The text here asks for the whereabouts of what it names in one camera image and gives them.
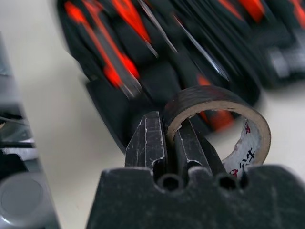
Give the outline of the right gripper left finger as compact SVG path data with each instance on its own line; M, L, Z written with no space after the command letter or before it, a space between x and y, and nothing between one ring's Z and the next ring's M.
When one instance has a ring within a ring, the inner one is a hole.
M126 167L144 167L165 174L166 143L158 111L145 114L125 151Z

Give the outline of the orange black handled screwdriver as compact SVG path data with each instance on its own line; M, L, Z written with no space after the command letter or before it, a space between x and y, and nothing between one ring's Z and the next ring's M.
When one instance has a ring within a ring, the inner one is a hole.
M207 62L214 68L214 70L228 81L228 74L223 69L222 65L217 62L206 50L201 46L201 44L190 34L190 32L183 26L179 18L173 15L173 18L177 22L177 24L181 27L184 33L187 35L189 40L193 43L193 45L197 48L197 50L201 53L201 55L207 60ZM204 74L201 72L197 74L197 81L199 85L209 86L211 83L205 78ZM214 111L212 114L211 111L200 112L201 117L204 121L206 121L213 130L220 131L227 126L230 126L234 118L230 112L224 110Z
M161 24L158 22L158 20L156 19L156 17L154 16L153 12L150 10L149 6L144 2L144 0L137 0L138 3L140 4L140 6L142 7L142 9L144 10L144 12L147 14L147 16L149 17L149 19L152 21L153 25L156 27L156 29L159 31L159 33L161 34L161 36L163 37L163 39L165 40L165 42L167 43L167 45L170 47L170 49L174 52L174 53L178 53L177 49L175 48L175 46L172 44L172 42L170 41L169 37L167 36L166 32L164 31L164 29L162 28Z

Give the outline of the black tool case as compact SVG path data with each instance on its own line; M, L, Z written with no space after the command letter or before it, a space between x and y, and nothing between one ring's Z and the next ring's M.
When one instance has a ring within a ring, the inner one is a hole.
M160 111L181 90L198 86L203 73L213 86L232 91L254 106L262 88L277 88L305 80L305 0L260 0L265 13L256 23L247 11L229 0L237 19L217 0L144 0L178 53L167 45L137 0L131 0L151 39L147 45L118 14L111 0L95 0L118 48L134 63L141 93L132 99L112 85L105 62L86 30L55 0L70 54L88 78L86 88L111 135L125 149L141 119ZM177 24L183 26L228 74L218 75Z

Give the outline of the black electrical tape roll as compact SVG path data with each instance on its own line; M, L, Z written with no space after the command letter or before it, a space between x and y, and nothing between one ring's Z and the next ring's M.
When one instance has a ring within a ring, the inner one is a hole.
M233 92L217 86L194 86L180 91L164 108L163 125L170 143L182 122L201 111L229 111L244 117L241 136L222 160L227 173L239 177L249 166L264 163L271 145L265 118Z

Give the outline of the orange handled pliers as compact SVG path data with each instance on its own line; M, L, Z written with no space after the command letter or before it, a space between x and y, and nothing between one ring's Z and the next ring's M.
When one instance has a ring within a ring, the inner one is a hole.
M243 21L241 14L229 0L217 1L230 13L232 13L237 19ZM263 19L265 10L260 0L237 0L237 3L239 3L247 11L247 13L256 23L259 23Z

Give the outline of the silver robot body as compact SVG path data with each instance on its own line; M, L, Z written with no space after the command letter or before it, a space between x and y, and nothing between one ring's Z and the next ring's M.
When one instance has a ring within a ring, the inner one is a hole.
M61 229L1 32L0 229Z

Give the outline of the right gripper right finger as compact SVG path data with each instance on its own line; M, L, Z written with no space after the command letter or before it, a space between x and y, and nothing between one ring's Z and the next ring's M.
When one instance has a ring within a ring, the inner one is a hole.
M190 120L182 122L174 136L178 174L186 175L191 167L203 167L209 174L225 172L215 148L197 131Z

